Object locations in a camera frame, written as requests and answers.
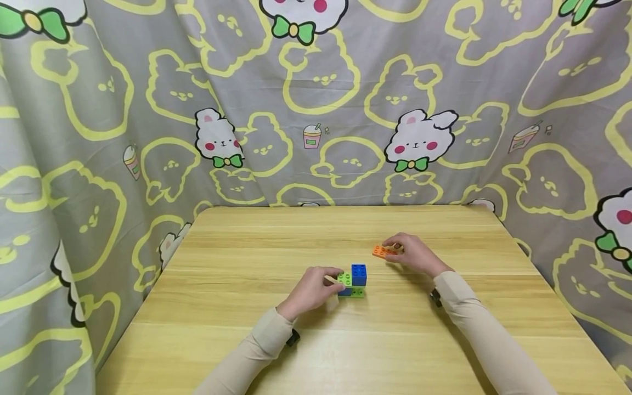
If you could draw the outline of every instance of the hand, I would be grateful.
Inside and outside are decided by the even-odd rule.
[[[335,267],[310,267],[287,299],[277,306],[277,312],[293,322],[302,313],[320,307],[332,295],[344,291],[344,284],[332,283],[325,276],[337,278],[344,272]]]
[[[388,254],[386,260],[404,264],[413,270],[426,273],[431,278],[435,278],[443,272],[453,271],[419,237],[412,234],[398,233],[386,239],[382,245],[384,247],[394,246],[395,248],[403,246],[402,254]]]

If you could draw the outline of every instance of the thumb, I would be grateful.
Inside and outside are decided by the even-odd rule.
[[[345,287],[343,283],[336,283],[333,285],[330,285],[328,287],[325,287],[327,290],[327,297],[332,296],[333,294],[339,293],[344,291]]]

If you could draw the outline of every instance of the gray curtain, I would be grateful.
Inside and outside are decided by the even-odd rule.
[[[484,205],[632,387],[631,36],[629,0],[1,0],[0,392],[92,393],[218,205]]]

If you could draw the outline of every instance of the green bow tie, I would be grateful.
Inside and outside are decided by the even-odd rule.
[[[423,157],[419,158],[416,161],[404,161],[400,159],[397,161],[395,165],[395,171],[397,173],[401,173],[406,169],[415,169],[419,171],[425,171],[428,168],[428,158]]]
[[[581,23],[588,16],[597,0],[564,0],[559,8],[560,16],[573,14],[571,24],[573,26]]]
[[[65,44],[70,40],[64,16],[54,8],[39,13],[18,11],[11,6],[0,3],[0,37],[14,39],[28,31],[44,33],[52,40]]]
[[[274,17],[274,26],[272,26],[272,35],[278,39],[290,36],[297,38],[304,46],[312,45],[314,42],[314,31],[316,24],[314,22],[305,22],[301,25],[290,23],[281,15]]]
[[[224,166],[234,166],[238,169],[243,166],[243,160],[241,159],[241,155],[235,154],[230,158],[220,158],[219,156],[213,156],[211,158],[213,160],[213,166],[218,169],[221,169]]]
[[[632,273],[632,253],[627,248],[621,247],[612,231],[606,232],[595,240],[597,248],[612,255],[616,260],[623,262],[623,267]]]

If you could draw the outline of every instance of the beige sleeve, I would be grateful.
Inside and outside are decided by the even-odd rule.
[[[557,394],[533,360],[480,303],[459,274],[443,272],[434,282],[450,319],[469,340],[499,395]]]
[[[292,327],[276,308],[268,310],[252,332],[204,379],[194,395],[244,395],[259,372],[279,356],[292,336]]]

